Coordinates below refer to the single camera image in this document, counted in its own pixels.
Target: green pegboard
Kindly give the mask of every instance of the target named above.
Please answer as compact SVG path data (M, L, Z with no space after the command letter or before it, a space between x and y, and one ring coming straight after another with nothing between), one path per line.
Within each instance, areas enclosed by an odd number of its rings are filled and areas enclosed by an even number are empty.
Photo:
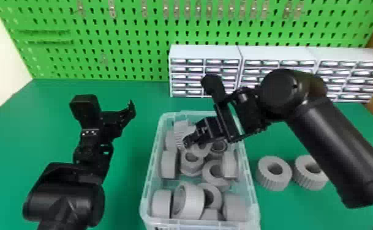
M34 78L168 81L172 43L365 46L373 0L0 0L0 17Z

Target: clear plastic container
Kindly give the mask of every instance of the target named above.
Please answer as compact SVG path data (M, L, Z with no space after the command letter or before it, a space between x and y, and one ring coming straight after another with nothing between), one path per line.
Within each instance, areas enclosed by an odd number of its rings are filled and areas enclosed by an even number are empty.
M160 158L164 150L164 141L167 130L173 129L173 123L188 119L197 122L207 116L215 116L209 111L181 111L179 113L163 114L157 126L155 142L151 153L148 173L146 175L145 186L139 206L140 216L145 223L147 230L180 230L180 229L205 229L205 230L259 230L260 212L256 192L251 176L251 169L248 164L244 143L238 143L238 167L239 177L233 181L231 188L226 193L240 195L247 204L248 219L246 222L237 221L209 221L209 220L181 220L152 217L150 213L151 199L158 189L175 190L181 181L189 181L194 184L202 182L201 177L187 177L178 174L175 180L160 178Z

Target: black robotic arm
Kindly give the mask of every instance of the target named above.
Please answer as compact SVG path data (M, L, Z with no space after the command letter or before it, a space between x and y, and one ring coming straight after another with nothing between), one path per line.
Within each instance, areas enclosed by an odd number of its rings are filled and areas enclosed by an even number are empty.
M112 141L136 115L132 101L121 111L101 111L95 95L77 95L69 105L82 128L73 163L50 163L23 204L24 218L39 221L38 230L85 230L99 223Z
M219 76L205 76L216 117L197 122L184 138L186 147L216 139L237 142L285 121L337 188L348 208L373 204L373 147L326 97L325 83L314 75L289 69L269 73L259 87L227 95ZM228 104L236 111L240 133Z

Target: gray foam cylinder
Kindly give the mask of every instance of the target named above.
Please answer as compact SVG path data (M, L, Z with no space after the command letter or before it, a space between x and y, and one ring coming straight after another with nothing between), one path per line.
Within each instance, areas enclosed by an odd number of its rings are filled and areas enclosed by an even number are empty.
M293 167L293 180L309 190L321 190L326 185L328 177L310 155L296 158Z
M255 178L266 189L282 191L292 178L292 169L279 157L265 156L258 162Z

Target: green tabletop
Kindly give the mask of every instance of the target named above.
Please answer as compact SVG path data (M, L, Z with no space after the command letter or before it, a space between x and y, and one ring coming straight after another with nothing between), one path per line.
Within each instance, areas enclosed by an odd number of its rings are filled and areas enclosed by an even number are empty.
M0 229L36 229L24 221L26 195L52 161L70 162L80 126L68 103L75 94L96 94L103 110L120 110L129 99L137 116L114 141L115 154L104 183L105 215L96 229L144 229L138 214L159 117L166 112L212 110L209 99L170 98L168 83L34 80L0 107ZM359 103L337 104L373 144L373 115ZM307 154L285 124L245 140L252 172L264 155L284 160ZM373 206L346 209L331 183L321 191L291 182L273 192L255 183L262 229L371 229Z

